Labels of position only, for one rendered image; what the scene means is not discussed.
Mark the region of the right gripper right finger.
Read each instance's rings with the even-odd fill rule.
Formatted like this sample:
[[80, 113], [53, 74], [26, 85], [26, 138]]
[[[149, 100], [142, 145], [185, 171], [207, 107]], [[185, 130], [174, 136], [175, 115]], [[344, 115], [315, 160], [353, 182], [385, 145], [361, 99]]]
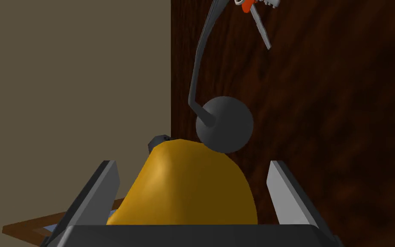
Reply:
[[284, 162], [270, 162], [266, 184], [279, 224], [321, 227], [317, 209]]

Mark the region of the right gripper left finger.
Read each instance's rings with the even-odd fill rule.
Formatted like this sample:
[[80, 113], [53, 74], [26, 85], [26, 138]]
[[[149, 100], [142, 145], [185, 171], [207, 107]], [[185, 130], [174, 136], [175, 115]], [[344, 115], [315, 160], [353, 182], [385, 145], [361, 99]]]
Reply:
[[116, 161], [103, 161], [74, 199], [48, 240], [54, 240], [69, 226], [105, 225], [119, 187]]

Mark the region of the small dark grey object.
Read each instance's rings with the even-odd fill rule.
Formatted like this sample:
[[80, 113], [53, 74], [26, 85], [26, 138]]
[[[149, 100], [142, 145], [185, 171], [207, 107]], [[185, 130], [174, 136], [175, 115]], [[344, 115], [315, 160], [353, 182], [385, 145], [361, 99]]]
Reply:
[[148, 143], [148, 152], [149, 154], [153, 151], [154, 147], [157, 145], [166, 142], [166, 141], [171, 141], [175, 140], [176, 138], [169, 137], [167, 135], [158, 135], [155, 136], [149, 143]]

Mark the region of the yellow rounded fruit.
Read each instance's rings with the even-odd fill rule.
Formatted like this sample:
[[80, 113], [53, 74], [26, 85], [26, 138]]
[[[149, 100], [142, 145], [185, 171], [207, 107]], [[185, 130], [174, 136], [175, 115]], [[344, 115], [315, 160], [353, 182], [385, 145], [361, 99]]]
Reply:
[[227, 155], [183, 139], [153, 148], [109, 225], [257, 224], [250, 186]]

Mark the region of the dark grey ladle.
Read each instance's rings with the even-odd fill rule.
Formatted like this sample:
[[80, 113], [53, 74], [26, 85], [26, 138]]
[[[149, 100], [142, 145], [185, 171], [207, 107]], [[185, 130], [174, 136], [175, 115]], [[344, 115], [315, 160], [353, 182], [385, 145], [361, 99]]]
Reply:
[[195, 54], [188, 105], [196, 113], [196, 132], [199, 140], [213, 151], [229, 154], [238, 151], [249, 141], [254, 120], [248, 107], [236, 98], [218, 96], [203, 106], [195, 100], [201, 59], [213, 26], [229, 0], [212, 0]]

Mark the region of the dark brown wooden table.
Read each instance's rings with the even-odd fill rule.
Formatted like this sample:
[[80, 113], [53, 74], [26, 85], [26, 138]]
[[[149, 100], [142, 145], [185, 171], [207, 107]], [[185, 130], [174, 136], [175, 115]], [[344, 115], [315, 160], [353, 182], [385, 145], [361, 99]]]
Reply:
[[229, 3], [205, 49], [196, 101], [232, 96], [254, 116], [230, 158], [260, 224], [277, 223], [269, 163], [286, 163], [345, 247], [395, 247], [395, 0]]

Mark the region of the brown wooden frame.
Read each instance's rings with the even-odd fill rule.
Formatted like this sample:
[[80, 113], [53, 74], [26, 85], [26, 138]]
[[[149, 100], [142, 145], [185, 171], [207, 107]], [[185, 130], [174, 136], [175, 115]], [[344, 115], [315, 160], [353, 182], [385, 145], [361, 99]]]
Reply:
[[59, 223], [64, 214], [65, 212], [61, 212], [9, 224], [2, 227], [2, 233], [39, 247], [44, 239], [52, 233], [45, 227]]

